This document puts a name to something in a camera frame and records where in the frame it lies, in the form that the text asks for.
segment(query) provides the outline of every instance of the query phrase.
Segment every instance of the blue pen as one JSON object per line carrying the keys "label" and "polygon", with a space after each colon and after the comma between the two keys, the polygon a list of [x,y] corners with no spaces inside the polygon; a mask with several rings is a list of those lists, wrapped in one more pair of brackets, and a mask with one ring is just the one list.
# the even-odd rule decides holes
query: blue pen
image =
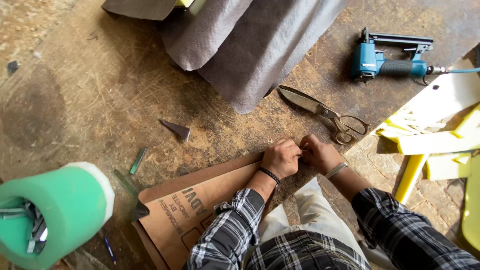
{"label": "blue pen", "polygon": [[108,253],[110,254],[110,258],[112,259],[112,262],[114,265],[117,265],[117,260],[115,259],[115,256],[113,255],[112,248],[110,247],[110,243],[108,242],[107,238],[103,236],[103,233],[101,231],[98,231],[98,234],[103,237],[103,240],[105,241],[105,245],[107,246]]}

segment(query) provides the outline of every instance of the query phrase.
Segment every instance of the person's left hand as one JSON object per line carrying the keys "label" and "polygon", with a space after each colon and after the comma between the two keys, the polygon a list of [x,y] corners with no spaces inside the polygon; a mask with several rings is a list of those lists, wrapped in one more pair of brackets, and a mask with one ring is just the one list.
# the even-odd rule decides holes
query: person's left hand
{"label": "person's left hand", "polygon": [[261,166],[282,179],[298,171],[301,156],[302,150],[292,139],[281,139],[265,149]]}

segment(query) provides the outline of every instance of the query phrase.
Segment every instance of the scissor blade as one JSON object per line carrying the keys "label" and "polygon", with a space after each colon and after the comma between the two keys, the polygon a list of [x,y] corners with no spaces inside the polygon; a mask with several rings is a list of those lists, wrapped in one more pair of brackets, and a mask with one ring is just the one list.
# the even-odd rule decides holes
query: scissor blade
{"label": "scissor blade", "polygon": [[309,95],[303,92],[295,90],[291,87],[279,86],[278,88],[280,89],[280,92],[286,99],[290,100],[292,103],[306,110],[309,110],[313,113],[317,112],[318,105],[321,104],[321,102],[319,102],[318,100],[310,97]]}

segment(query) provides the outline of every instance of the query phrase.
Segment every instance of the stapler handle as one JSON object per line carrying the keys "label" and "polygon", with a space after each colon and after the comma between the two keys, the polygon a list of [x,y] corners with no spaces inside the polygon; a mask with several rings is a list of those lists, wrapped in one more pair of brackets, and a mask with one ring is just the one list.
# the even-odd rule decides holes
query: stapler handle
{"label": "stapler handle", "polygon": [[379,75],[392,75],[392,76],[408,76],[413,69],[413,61],[411,60],[389,60],[380,67]]}

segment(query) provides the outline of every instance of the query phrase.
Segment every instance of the beige pants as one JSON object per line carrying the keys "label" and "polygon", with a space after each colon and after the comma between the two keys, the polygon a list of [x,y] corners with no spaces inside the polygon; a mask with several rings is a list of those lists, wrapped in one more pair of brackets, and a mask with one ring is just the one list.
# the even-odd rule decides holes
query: beige pants
{"label": "beige pants", "polygon": [[335,238],[358,252],[365,261],[360,246],[350,228],[333,211],[322,195],[317,178],[313,178],[295,193],[301,225],[290,226],[282,205],[279,205],[260,222],[260,244],[285,233],[306,230]]}

